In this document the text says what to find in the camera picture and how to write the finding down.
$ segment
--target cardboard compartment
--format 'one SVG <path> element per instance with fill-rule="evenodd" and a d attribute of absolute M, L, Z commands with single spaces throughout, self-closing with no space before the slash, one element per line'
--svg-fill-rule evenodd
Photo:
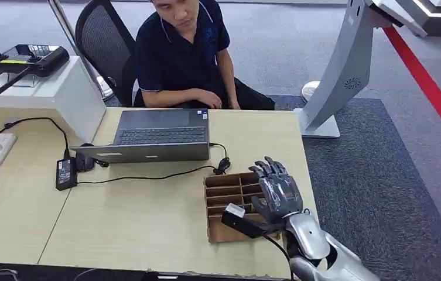
<path fill-rule="evenodd" d="M 205 179 L 204 186 L 208 241 L 217 243 L 250 239 L 224 225 L 221 220 L 225 208 L 229 203 L 233 203 L 244 208 L 246 218 L 254 221 L 264 221 L 263 217 L 257 214 L 251 205 L 252 196 L 264 198 L 256 175 L 254 173 L 243 173 L 211 176 Z"/>

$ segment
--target man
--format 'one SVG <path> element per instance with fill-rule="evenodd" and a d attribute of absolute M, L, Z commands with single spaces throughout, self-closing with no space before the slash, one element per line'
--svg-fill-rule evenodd
<path fill-rule="evenodd" d="M 136 37 L 140 90 L 134 106 L 274 109 L 271 99 L 234 78 L 229 34 L 215 0 L 151 2 L 156 12 Z"/>

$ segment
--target black wire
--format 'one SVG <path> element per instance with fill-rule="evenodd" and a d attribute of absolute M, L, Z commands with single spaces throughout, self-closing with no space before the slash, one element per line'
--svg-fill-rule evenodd
<path fill-rule="evenodd" d="M 279 243 L 275 242 L 274 239 L 267 236 L 267 234 L 264 234 L 264 238 L 267 239 L 268 241 L 270 241 L 275 246 L 277 246 L 277 248 L 279 248 L 279 250 L 281 250 L 281 252 L 284 254 L 286 259 L 288 260 L 288 264 L 289 264 L 290 257 L 288 255 L 288 253 L 284 250 L 284 248 L 282 246 L 280 246 Z M 291 269 L 291 265 L 289 265 L 289 272 L 291 274 L 291 281 L 294 281 L 295 278 L 294 278 L 293 270 Z"/>
<path fill-rule="evenodd" d="M 87 269 L 87 270 L 85 270 L 85 271 L 79 273 L 79 274 L 74 278 L 73 281 L 77 281 L 77 279 L 79 279 L 82 275 L 85 275 L 86 273 L 91 272 L 91 271 L 95 271 L 95 270 L 97 270 L 97 268 Z"/>
<path fill-rule="evenodd" d="M 111 181 L 116 181 L 116 180 L 164 180 L 164 179 L 168 179 L 170 177 L 175 177 L 175 176 L 180 176 L 180 175 L 183 175 L 183 174 L 193 173 L 193 172 L 196 172 L 198 170 L 205 169 L 205 168 L 216 169 L 214 166 L 203 166 L 203 167 L 199 167 L 199 168 L 196 168 L 196 169 L 193 169 L 193 170 L 189 170 L 189 171 L 186 171 L 186 172 L 170 174 L 170 175 L 165 176 L 165 177 L 117 177 L 116 179 L 104 180 L 104 181 L 81 181 L 81 182 L 78 182 L 77 184 L 80 184 L 80 183 L 100 184 L 100 183 L 109 183 Z"/>
<path fill-rule="evenodd" d="M 17 121 L 15 121 L 15 122 L 6 123 L 6 124 L 4 125 L 4 128 L 0 130 L 0 133 L 3 133 L 3 132 L 5 132 L 5 131 L 8 130 L 8 129 L 13 128 L 14 126 L 17 126 L 18 124 L 20 124 L 20 123 L 22 123 L 22 122 L 25 122 L 25 121 L 32 121 L 32 120 L 49 120 L 49 121 L 51 121 L 51 123 L 53 123 L 53 125 L 54 125 L 58 130 L 60 130 L 60 132 L 63 133 L 63 138 L 64 138 L 64 140 L 65 140 L 65 151 L 64 151 L 64 153 L 63 153 L 63 157 L 64 157 L 64 159 L 69 159 L 69 158 L 70 158 L 70 152 L 69 152 L 69 141 L 67 140 L 67 134 L 65 133 L 64 130 L 62 130 L 62 129 L 60 128 L 60 126 L 58 126 L 57 123 L 55 123 L 54 120 L 52 120 L 52 119 L 49 118 L 49 117 L 33 117 L 33 118 L 25 118 L 25 119 L 17 120 Z"/>
<path fill-rule="evenodd" d="M 222 148 L 224 148 L 225 158 L 228 158 L 228 157 L 227 157 L 227 149 L 225 148 L 225 146 L 224 146 L 223 144 L 221 144 L 221 143 L 215 143 L 215 142 L 210 142 L 209 145 L 210 145 L 210 146 L 222 146 Z"/>
<path fill-rule="evenodd" d="M 225 171 L 231 166 L 231 162 L 229 161 L 229 157 L 227 157 L 227 149 L 225 148 L 224 145 L 222 145 L 220 143 L 210 142 L 208 145 L 210 147 L 212 147 L 212 146 L 222 146 L 224 148 L 225 157 L 222 160 L 220 160 L 220 163 L 218 164 L 218 168 L 216 168 L 214 166 L 202 166 L 202 167 L 198 167 L 196 169 L 189 170 L 189 171 L 186 171 L 186 172 L 170 174 L 170 175 L 165 176 L 165 177 L 117 177 L 116 179 L 103 180 L 103 181 L 81 181 L 81 182 L 78 182 L 77 184 L 84 184 L 84 183 L 85 184 L 101 184 L 101 183 L 110 183 L 112 181 L 117 181 L 117 180 L 164 180 L 164 179 L 168 179 L 170 177 L 176 177 L 176 176 L 181 176 L 183 174 L 193 173 L 193 172 L 196 172 L 198 170 L 205 169 L 205 168 L 212 168 L 213 172 L 215 174 L 225 174 Z"/>

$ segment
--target power adapter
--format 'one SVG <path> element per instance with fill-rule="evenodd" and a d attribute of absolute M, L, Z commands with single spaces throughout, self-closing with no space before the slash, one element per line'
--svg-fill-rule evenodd
<path fill-rule="evenodd" d="M 56 189 L 62 191 L 77 185 L 76 159 L 58 160 L 56 162 Z"/>

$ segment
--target black mesh office chair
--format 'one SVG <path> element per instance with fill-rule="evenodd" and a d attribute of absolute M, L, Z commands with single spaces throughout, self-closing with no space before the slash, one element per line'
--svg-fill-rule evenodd
<path fill-rule="evenodd" d="M 110 0 L 92 0 L 82 10 L 77 20 L 76 45 L 108 83 L 121 105 L 131 107 L 136 78 L 135 40 Z"/>

